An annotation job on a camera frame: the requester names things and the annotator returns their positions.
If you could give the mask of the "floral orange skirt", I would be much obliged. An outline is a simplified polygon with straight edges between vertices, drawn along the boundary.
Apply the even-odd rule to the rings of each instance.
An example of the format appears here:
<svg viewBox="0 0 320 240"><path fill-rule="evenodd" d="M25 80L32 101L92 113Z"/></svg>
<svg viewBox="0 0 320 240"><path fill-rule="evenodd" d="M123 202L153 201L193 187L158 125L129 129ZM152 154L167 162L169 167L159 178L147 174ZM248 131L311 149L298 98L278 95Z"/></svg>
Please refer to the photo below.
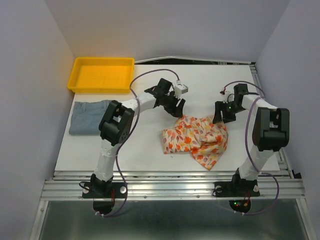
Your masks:
<svg viewBox="0 0 320 240"><path fill-rule="evenodd" d="M229 134L225 124L213 123L213 116L202 118L183 115L173 127L162 130L164 154L190 153L210 171L227 150Z"/></svg>

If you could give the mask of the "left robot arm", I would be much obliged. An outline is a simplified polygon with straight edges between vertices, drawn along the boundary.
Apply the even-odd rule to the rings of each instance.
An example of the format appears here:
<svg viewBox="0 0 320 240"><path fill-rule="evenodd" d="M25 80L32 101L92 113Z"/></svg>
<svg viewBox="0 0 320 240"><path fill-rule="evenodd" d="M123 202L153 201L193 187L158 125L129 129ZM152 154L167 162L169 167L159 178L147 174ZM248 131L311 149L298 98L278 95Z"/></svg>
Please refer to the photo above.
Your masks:
<svg viewBox="0 0 320 240"><path fill-rule="evenodd" d="M97 167L89 182L79 183L84 199L110 198L115 194L115 188L112 186L114 165L120 146L126 142L134 129L133 120L138 120L142 112L159 106L171 116L181 118L186 102L182 95L188 90L184 84L173 85L172 82L161 78L157 85L146 89L133 99L123 102L113 100L109 103L98 126L101 148Z"/></svg>

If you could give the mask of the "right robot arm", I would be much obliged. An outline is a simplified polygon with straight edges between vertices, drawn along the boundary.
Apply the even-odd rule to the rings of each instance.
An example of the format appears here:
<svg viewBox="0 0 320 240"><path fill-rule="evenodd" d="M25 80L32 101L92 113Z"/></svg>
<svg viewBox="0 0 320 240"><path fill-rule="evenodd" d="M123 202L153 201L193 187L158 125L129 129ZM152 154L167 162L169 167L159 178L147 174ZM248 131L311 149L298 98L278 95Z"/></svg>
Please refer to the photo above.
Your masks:
<svg viewBox="0 0 320 240"><path fill-rule="evenodd" d="M213 123L231 123L236 114L248 110L254 116L252 129L253 146L249 148L248 137L244 138L247 158L237 168L231 181L214 183L213 195L218 198L258 197L258 177L269 158L286 147L290 139L290 111L269 104L256 92L250 92L248 85L238 83L233 92L223 89L222 101L215 102Z"/></svg>

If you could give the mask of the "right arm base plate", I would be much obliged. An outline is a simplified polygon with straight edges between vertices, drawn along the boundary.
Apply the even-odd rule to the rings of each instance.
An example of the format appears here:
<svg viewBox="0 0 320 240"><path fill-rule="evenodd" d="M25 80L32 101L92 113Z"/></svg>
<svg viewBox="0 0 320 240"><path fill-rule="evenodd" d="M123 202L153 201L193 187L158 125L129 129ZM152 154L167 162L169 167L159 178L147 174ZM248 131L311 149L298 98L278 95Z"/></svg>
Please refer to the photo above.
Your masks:
<svg viewBox="0 0 320 240"><path fill-rule="evenodd" d="M259 197L260 190L257 181L232 183L231 181L217 181L214 183L215 196L218 198Z"/></svg>

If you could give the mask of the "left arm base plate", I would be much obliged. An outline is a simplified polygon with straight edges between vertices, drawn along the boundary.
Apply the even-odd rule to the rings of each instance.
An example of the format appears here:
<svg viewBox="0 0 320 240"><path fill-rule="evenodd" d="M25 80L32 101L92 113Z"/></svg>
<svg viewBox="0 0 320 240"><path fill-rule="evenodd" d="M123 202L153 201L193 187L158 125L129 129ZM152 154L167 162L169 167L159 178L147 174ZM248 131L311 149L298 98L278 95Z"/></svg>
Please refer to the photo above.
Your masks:
<svg viewBox="0 0 320 240"><path fill-rule="evenodd" d="M124 199L128 193L123 182L115 182L111 184L110 190L105 192L94 189L90 182L82 181L79 183L82 188L83 199Z"/></svg>

